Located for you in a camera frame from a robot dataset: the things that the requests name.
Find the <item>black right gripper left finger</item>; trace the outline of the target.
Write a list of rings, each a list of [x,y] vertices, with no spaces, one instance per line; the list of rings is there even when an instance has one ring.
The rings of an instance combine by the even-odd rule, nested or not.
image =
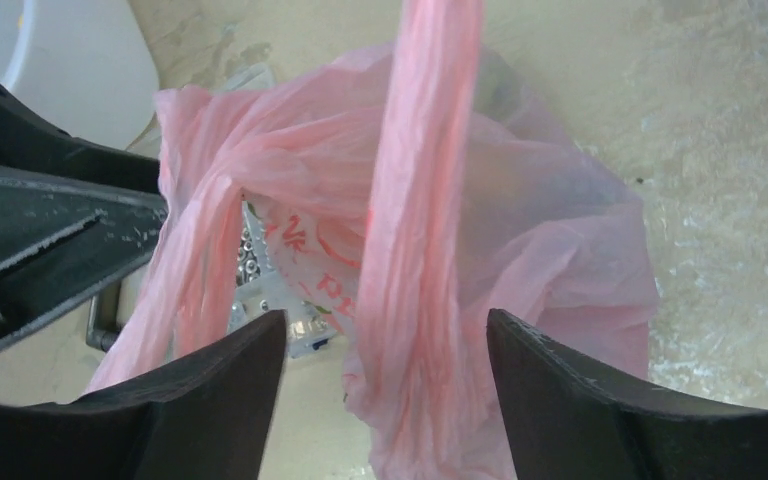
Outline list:
[[[270,311],[69,404],[0,404],[0,479],[255,479],[285,361]]]

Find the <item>pink plastic bag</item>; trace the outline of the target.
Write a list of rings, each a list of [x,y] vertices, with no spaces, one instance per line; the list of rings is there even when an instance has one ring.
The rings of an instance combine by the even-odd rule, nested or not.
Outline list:
[[[89,389],[225,334],[250,204],[279,275],[351,341],[381,479],[510,479],[501,308],[639,378],[658,292],[640,198],[481,44],[480,1],[407,1],[392,44],[271,89],[155,97],[169,213]]]

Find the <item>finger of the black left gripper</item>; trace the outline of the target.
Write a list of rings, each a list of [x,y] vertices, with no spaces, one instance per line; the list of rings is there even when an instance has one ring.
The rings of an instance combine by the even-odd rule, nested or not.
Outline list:
[[[0,165],[147,194],[159,192],[159,163],[73,137],[0,84]]]
[[[0,166],[0,352],[145,265],[155,194]]]

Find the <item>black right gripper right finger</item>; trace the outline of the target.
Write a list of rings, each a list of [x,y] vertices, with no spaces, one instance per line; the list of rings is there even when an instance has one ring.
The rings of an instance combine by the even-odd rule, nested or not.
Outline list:
[[[768,479],[768,410],[639,379],[493,309],[487,342],[521,479]]]

